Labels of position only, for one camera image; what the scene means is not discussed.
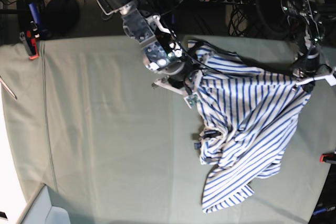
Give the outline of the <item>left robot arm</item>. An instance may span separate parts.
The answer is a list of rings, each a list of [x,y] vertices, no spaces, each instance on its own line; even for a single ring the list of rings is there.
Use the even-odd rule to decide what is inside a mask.
[[[329,65],[327,58],[324,59],[324,64],[320,63],[320,43],[324,39],[323,16],[328,13],[310,0],[280,0],[280,5],[289,26],[295,20],[300,21],[299,31],[295,32],[299,51],[292,65],[293,75],[297,77],[296,86],[306,86],[320,80],[335,86],[335,67]],[[270,32],[277,36],[290,34],[290,30],[276,31],[268,25],[260,8],[260,0],[256,0],[256,8],[260,20]],[[324,73],[319,71],[323,65],[327,69]]]

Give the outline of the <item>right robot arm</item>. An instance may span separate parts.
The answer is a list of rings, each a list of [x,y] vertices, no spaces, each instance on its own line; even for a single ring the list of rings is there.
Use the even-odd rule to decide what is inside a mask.
[[[183,48],[159,14],[141,9],[144,0],[96,1],[105,15],[120,14],[125,34],[141,46],[145,67],[162,75],[153,87],[180,94],[187,102],[197,98],[201,64]]]

